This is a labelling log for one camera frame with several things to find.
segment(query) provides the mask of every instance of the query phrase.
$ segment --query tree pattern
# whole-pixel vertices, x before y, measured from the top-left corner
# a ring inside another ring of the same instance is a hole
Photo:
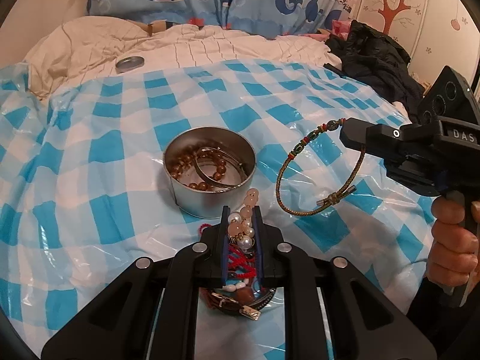
[[[388,4],[388,0],[383,0],[383,9],[379,9],[378,13],[383,16],[385,19],[385,26],[383,28],[383,33],[385,35],[388,35],[390,32],[390,28],[392,27],[393,20],[396,15],[398,15],[400,12],[411,9],[412,7],[410,5],[405,4],[405,0],[400,0],[398,3],[398,6],[395,9],[390,8],[390,5]]]
[[[403,27],[407,28],[407,26],[414,25],[414,22],[411,18],[400,15],[401,12],[415,9],[415,13],[420,16],[422,11],[419,8],[419,4],[416,6],[412,6],[410,3],[407,3],[407,0],[367,0],[369,5],[365,5],[363,10],[369,12],[378,12],[380,15],[383,16],[385,20],[385,25],[383,26],[382,32],[385,35],[390,33],[390,29],[394,21],[398,21]]]

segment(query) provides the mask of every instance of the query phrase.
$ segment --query wall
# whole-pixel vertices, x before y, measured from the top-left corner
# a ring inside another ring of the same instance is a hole
[[[460,0],[362,0],[357,20],[398,41],[422,80],[433,83],[449,65],[472,83],[480,32]]]

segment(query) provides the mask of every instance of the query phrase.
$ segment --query blue and white checkered pattern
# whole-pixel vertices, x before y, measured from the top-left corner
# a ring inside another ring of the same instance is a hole
[[[203,220],[175,206],[161,173],[168,142],[198,126],[251,142],[263,217],[288,242],[345,256],[400,308],[411,302],[424,270],[411,263],[431,244],[431,199],[388,179],[379,159],[366,156],[357,192],[322,214],[292,217],[275,201],[287,153],[317,125],[406,122],[370,87],[303,64],[235,60],[95,79],[44,109],[26,72],[0,71],[0,305],[35,353],[134,259],[171,257],[196,241]],[[287,169],[287,206],[312,209],[350,175],[358,153],[338,134],[322,134]],[[279,292],[250,323],[201,304],[197,358],[282,359],[281,305]]]

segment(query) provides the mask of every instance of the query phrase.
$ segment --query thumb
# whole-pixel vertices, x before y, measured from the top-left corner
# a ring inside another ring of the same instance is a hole
[[[470,287],[467,289],[468,293],[470,293],[478,285],[478,283],[480,283],[480,263],[477,265],[477,268],[471,273],[471,275],[473,275],[473,279]]]
[[[475,222],[480,223],[480,202],[472,202],[472,215]]]

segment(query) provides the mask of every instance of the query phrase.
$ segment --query hand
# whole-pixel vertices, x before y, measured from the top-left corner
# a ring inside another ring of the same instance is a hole
[[[471,210],[475,221],[480,223],[480,202],[473,202]],[[475,256],[479,242],[458,225],[465,217],[464,208],[439,197],[433,202],[431,212],[437,220],[431,229],[435,243],[428,256],[427,277],[435,283],[457,287],[467,283],[472,274],[475,278],[471,291],[480,281],[480,265]]]

